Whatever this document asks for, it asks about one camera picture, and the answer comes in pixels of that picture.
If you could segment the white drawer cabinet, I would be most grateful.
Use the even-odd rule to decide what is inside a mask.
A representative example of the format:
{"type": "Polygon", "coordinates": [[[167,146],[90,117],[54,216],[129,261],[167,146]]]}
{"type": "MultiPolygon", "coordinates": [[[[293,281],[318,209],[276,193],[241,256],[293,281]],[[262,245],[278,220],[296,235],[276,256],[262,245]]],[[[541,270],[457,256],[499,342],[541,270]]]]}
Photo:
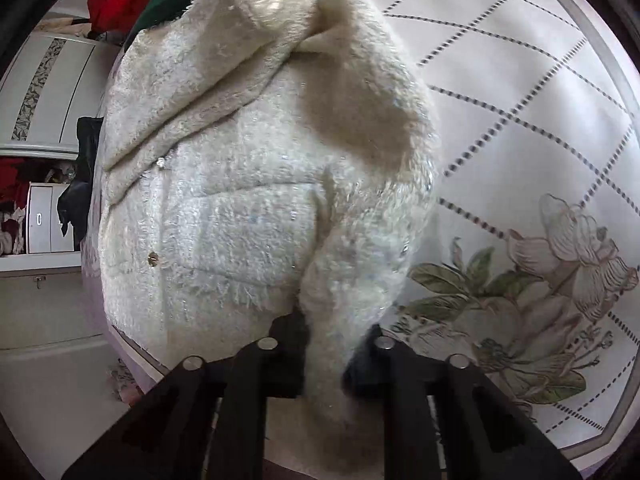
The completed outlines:
{"type": "Polygon", "coordinates": [[[62,227],[58,199],[75,177],[75,155],[1,148],[1,275],[80,268],[74,228],[62,227]]]}

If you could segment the white fluffy knit coat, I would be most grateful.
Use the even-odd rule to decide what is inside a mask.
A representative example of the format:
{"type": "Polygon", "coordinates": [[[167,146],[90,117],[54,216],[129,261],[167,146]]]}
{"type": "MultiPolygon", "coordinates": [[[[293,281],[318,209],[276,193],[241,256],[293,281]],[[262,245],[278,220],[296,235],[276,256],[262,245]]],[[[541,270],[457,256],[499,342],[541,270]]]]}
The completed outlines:
{"type": "Polygon", "coordinates": [[[98,240],[110,323],[163,366],[233,356],[294,310],[304,392],[277,453],[382,476],[382,418],[342,378],[398,298],[433,203],[425,84],[370,0],[193,0],[108,92],[98,240]]]}

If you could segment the white floral quilted bedspread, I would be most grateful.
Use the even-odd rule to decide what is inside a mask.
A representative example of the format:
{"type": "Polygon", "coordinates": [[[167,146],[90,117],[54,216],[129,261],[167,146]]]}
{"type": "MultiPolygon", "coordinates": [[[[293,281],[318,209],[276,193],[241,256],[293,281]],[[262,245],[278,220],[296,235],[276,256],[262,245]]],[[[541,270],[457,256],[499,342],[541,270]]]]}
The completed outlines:
{"type": "MultiPolygon", "coordinates": [[[[639,418],[639,100],[572,0],[370,0],[425,84],[433,203],[376,322],[421,356],[467,356],[577,467],[639,418]]],[[[112,325],[98,240],[82,270],[151,387],[166,367],[112,325]]]]}

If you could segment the black garment on bed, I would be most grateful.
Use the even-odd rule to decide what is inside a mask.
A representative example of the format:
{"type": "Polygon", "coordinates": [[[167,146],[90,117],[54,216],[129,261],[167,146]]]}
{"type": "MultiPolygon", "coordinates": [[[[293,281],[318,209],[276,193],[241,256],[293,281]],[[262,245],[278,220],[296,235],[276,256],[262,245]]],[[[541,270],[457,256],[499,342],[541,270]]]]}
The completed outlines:
{"type": "Polygon", "coordinates": [[[88,213],[93,189],[94,166],[98,154],[102,117],[81,117],[77,121],[78,155],[76,174],[70,185],[58,198],[56,211],[61,222],[61,233],[74,230],[74,247],[78,248],[86,237],[88,213]]]}

